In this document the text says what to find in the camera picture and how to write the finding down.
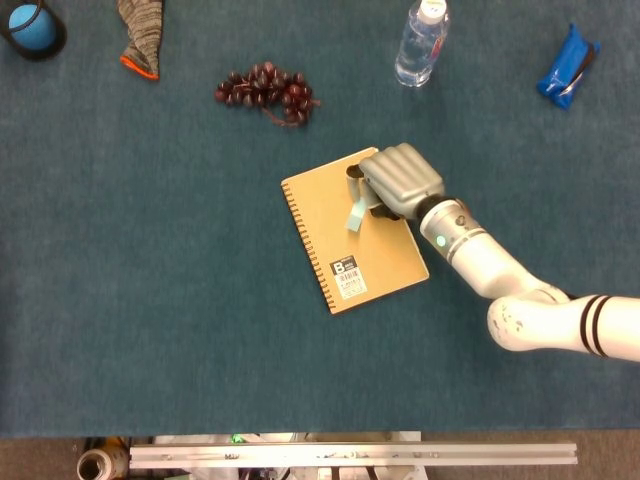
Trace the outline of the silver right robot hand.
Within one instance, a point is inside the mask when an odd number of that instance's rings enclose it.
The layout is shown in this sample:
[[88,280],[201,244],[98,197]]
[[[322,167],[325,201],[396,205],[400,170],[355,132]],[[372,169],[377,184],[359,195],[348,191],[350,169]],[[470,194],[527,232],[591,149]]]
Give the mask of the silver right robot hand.
[[442,177],[408,143],[376,151],[346,169],[352,201],[374,218],[419,220],[444,198]]

